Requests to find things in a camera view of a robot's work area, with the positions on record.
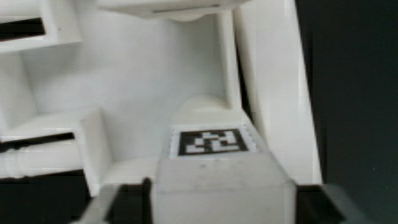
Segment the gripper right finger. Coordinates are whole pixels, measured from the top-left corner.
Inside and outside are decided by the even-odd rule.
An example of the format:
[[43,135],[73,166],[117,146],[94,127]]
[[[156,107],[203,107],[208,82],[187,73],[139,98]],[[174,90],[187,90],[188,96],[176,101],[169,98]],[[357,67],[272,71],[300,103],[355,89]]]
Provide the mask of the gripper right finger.
[[295,224],[378,224],[334,184],[297,186]]

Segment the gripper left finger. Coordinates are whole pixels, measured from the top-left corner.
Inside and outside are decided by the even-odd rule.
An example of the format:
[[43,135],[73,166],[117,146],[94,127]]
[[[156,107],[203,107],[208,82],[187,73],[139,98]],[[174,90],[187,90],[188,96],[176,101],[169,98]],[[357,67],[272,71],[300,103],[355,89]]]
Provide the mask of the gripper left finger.
[[153,182],[107,185],[73,224],[153,224]]

